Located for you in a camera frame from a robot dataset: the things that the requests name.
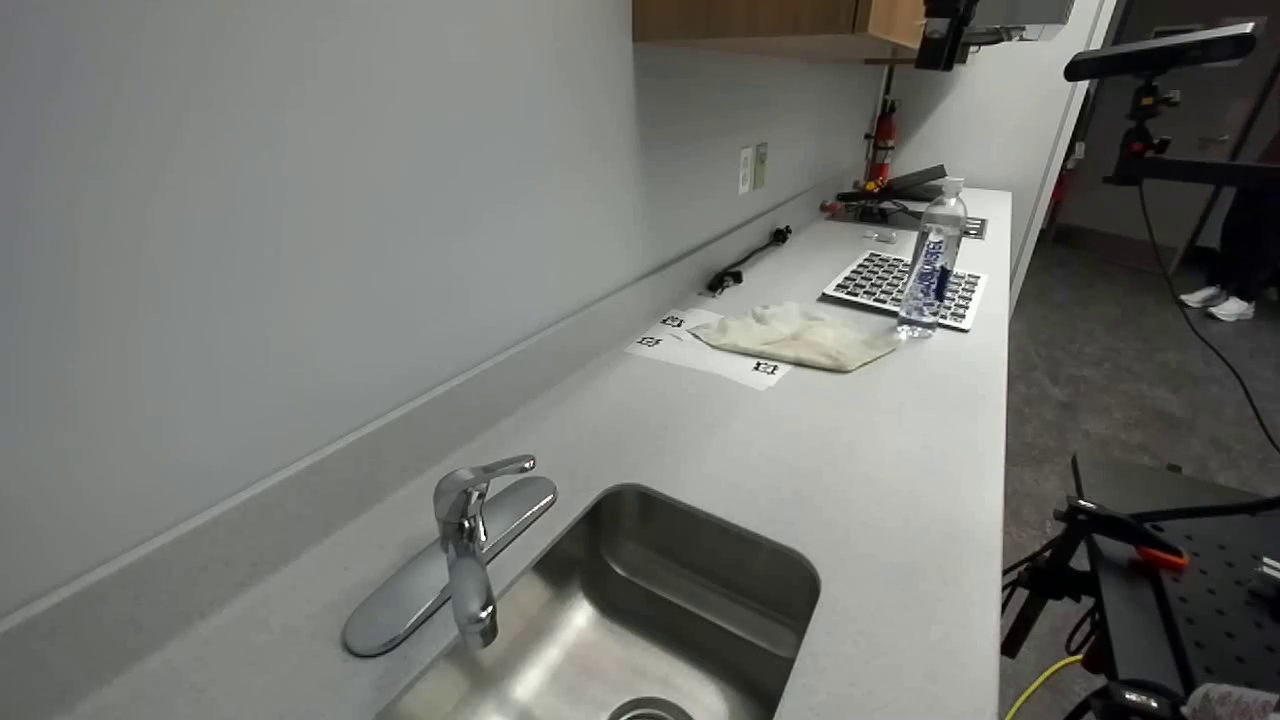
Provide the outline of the chrome sink faucet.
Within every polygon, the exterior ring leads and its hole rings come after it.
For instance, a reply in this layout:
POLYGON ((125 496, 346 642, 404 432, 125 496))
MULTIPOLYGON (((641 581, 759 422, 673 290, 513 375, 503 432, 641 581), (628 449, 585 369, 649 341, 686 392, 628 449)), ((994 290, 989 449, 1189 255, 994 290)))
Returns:
POLYGON ((488 647, 499 633, 488 565, 503 555, 550 507, 556 486, 533 455, 507 455, 450 472, 431 487, 438 540, 379 581, 346 622, 339 645, 376 660, 412 642, 438 614, 488 647))

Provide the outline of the white paper sheet with markers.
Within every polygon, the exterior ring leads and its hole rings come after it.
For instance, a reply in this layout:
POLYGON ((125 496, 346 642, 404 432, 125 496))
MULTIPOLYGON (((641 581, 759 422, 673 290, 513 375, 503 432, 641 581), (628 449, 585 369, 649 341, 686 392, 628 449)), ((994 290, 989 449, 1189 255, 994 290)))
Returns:
POLYGON ((758 392, 763 392, 790 375, 790 363, 709 349, 698 338, 702 326, 718 326, 718 312, 704 312, 704 310, 666 312, 651 328, 644 328, 628 346, 628 351, 644 358, 644 359, 709 371, 709 375, 758 387, 758 392))

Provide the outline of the black rod on counter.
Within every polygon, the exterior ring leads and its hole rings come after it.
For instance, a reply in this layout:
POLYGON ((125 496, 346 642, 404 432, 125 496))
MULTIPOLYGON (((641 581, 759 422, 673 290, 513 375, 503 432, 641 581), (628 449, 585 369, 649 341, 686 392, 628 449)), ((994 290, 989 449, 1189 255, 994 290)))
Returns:
POLYGON ((758 260, 763 260, 771 247, 783 247, 790 240, 791 240, 791 225, 778 225, 763 245, 758 245, 752 252, 743 252, 742 260, 731 260, 731 264, 721 270, 718 276, 709 276, 704 292, 709 292, 709 296, 721 296, 721 292, 743 286, 743 271, 748 271, 758 260))

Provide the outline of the white crumpled cloth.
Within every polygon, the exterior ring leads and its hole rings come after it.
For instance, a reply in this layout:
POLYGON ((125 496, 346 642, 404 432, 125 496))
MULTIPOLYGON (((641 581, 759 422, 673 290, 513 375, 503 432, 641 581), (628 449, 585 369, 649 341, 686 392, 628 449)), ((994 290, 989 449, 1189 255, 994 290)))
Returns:
POLYGON ((743 316, 698 326, 718 351, 847 375, 896 351, 896 333, 866 333, 807 305, 763 305, 743 316))

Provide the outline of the stainless steel sink basin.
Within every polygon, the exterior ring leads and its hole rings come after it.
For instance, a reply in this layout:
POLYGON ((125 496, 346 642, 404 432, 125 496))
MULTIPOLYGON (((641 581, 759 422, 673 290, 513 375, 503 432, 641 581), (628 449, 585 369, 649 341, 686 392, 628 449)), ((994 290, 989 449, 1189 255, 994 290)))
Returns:
POLYGON ((376 720, 771 720, 820 602, 796 550, 608 487, 376 720))

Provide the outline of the black white checkerboard calibration board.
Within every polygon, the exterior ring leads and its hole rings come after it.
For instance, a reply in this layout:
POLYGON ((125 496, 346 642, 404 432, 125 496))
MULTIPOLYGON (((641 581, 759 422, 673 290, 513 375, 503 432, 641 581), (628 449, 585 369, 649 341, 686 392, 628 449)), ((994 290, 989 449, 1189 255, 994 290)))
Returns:
MULTIPOLYGON (((904 255, 866 252, 824 286, 824 299, 896 316, 904 286, 909 286, 904 255)), ((953 333, 970 333, 978 326, 980 296, 986 296, 986 271, 953 271, 946 299, 936 310, 936 326, 953 333)))

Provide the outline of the clear plastic water bottle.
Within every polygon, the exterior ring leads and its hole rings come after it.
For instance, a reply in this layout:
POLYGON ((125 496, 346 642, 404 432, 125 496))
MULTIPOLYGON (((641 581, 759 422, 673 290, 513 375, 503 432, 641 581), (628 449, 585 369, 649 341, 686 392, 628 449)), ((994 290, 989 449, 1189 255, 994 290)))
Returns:
POLYGON ((901 296, 904 328, 932 328, 946 310, 950 276, 961 252, 961 238, 946 227, 924 227, 911 247, 911 271, 901 296))

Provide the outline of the red black clamp stand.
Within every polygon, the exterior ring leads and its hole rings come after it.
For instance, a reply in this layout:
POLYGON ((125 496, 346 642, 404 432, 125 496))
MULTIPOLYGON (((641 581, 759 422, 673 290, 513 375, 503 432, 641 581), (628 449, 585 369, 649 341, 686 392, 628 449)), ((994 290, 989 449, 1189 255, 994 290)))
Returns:
POLYGON ((883 66, 883 87, 880 87, 880 110, 869 130, 869 166, 866 166, 866 186, 880 191, 891 176, 891 147, 896 147, 896 66, 883 66))

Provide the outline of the pile of dark tools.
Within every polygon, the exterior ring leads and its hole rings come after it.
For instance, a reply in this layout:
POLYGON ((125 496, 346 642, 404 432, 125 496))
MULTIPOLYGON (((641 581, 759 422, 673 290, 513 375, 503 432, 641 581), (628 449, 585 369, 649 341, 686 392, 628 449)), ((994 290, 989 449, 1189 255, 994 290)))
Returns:
POLYGON ((820 206, 830 219, 880 227, 953 227, 970 240, 989 231, 989 219, 966 206, 966 182, 946 166, 891 176, 890 186, 862 186, 820 206))

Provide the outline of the white sneakers of person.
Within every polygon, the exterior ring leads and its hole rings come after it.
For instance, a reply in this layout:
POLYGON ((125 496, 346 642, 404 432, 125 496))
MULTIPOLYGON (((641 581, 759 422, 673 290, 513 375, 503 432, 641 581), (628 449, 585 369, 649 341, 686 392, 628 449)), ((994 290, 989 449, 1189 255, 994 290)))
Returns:
POLYGON ((1246 326, 1257 316, 1252 299, 1240 299, 1217 286, 1186 292, 1180 305, 1191 312, 1210 312, 1222 326, 1246 326))

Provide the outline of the black robot cart table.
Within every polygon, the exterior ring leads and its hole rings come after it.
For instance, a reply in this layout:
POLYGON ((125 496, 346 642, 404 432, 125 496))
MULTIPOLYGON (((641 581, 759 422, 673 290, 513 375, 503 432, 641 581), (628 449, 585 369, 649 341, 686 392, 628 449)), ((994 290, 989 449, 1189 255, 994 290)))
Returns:
POLYGON ((1071 462, 1060 534, 1006 568, 1018 660, 1055 602, 1085 618, 1063 653, 1094 676, 1063 720, 1191 720, 1217 689, 1280 696, 1280 504, 1180 467, 1071 462))

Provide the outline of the white wall outlet plate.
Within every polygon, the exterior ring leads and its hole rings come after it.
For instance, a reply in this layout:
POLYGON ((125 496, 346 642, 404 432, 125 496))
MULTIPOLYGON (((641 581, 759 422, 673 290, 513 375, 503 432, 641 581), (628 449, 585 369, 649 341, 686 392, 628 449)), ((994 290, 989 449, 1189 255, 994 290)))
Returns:
POLYGON ((767 182, 767 142, 743 146, 737 162, 737 198, 759 191, 767 182))

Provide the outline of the wooden wall cabinet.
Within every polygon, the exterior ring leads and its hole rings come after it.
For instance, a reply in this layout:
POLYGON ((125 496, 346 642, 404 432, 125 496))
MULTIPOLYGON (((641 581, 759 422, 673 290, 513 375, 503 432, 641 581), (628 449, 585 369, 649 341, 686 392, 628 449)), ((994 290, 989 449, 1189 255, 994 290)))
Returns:
POLYGON ((634 0, 638 43, 896 61, 924 36, 924 0, 634 0))

